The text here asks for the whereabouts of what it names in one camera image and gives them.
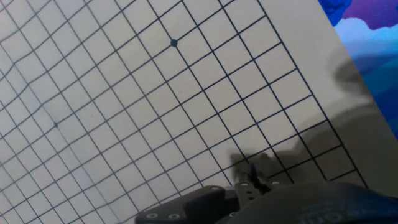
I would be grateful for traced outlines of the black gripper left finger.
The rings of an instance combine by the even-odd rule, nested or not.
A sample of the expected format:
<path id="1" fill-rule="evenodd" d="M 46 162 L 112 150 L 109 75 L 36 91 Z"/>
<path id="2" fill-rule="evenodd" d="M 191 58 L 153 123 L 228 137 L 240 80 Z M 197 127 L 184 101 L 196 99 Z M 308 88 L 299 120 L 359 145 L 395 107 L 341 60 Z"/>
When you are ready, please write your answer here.
<path id="1" fill-rule="evenodd" d="M 238 174 L 238 183 L 221 187 L 207 185 L 165 204 L 141 212 L 136 224 L 218 223 L 234 216 L 261 195 L 260 181 L 254 164 Z"/>

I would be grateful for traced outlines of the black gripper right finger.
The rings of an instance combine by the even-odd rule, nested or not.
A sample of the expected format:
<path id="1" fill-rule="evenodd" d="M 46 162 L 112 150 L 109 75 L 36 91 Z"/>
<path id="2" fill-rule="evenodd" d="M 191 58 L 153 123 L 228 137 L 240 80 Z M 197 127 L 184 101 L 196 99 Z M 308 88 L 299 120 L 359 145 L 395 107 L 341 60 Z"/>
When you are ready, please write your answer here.
<path id="1" fill-rule="evenodd" d="M 282 187 L 282 183 L 276 180 L 270 180 L 262 173 L 257 175 L 257 188 L 260 192 L 270 192 Z"/>

